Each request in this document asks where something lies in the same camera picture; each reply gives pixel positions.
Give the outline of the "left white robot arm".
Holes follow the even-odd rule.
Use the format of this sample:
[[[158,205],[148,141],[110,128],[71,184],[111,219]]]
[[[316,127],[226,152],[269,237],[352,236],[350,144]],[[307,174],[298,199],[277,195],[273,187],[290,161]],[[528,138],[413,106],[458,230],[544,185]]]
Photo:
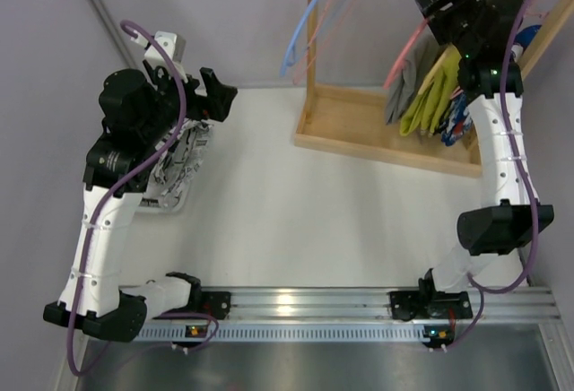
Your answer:
[[[119,262],[129,226],[145,197],[153,167],[177,142],[187,122],[224,121],[238,95],[211,68],[201,77],[147,65],[104,81],[98,102],[102,133],[86,155],[83,218],[71,271],[46,322],[107,342],[131,342],[144,323],[194,305],[199,281],[172,272],[133,292],[119,287]]]

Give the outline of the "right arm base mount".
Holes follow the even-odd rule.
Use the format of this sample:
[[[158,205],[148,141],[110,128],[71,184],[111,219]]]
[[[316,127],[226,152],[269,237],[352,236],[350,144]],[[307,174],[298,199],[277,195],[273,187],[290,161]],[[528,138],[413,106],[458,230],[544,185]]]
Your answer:
[[[391,316],[404,322],[415,319],[472,319],[471,303],[466,291],[458,293],[421,291],[391,291]]]

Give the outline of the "pink trouser hanger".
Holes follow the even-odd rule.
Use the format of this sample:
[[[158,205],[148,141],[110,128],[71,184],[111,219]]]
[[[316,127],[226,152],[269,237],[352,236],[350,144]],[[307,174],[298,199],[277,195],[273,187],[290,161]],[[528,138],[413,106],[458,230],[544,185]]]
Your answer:
[[[421,21],[421,23],[417,26],[417,28],[414,30],[414,32],[410,36],[410,38],[407,40],[403,49],[400,51],[399,55],[397,56],[396,61],[392,65],[392,67],[391,67],[391,69],[387,75],[386,80],[383,83],[383,89],[384,90],[388,90],[390,88],[391,83],[395,80],[395,78],[399,75],[399,73],[403,69],[404,62],[405,62],[405,59],[406,59],[408,52],[413,47],[413,45],[416,43],[417,39],[421,36],[423,31],[427,27],[428,22],[429,21],[427,19],[423,19]]]

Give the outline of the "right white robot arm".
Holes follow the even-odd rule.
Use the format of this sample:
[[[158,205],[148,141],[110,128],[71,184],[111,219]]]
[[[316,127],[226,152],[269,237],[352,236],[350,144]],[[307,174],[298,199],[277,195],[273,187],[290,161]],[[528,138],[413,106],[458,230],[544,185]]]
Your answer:
[[[534,246],[554,218],[527,171],[521,130],[522,75],[511,48],[523,0],[414,0],[440,44],[459,52],[458,82],[467,97],[482,162],[480,208],[457,219],[457,245],[418,282],[390,295],[392,316],[467,319],[466,287],[501,256]]]

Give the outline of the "grey trousers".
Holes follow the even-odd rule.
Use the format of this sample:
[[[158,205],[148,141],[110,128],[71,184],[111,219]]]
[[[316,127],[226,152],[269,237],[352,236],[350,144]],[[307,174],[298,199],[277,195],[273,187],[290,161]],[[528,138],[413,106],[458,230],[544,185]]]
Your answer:
[[[429,33],[421,37],[406,52],[402,67],[390,83],[385,107],[387,125],[396,123],[414,101],[422,82],[442,54],[443,46]]]

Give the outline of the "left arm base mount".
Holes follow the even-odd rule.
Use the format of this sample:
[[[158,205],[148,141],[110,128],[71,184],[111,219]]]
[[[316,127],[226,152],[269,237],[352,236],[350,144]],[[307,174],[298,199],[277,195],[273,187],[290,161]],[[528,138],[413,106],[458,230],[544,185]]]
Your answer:
[[[194,291],[189,298],[192,312],[203,313],[218,320],[225,319],[231,308],[229,291]]]

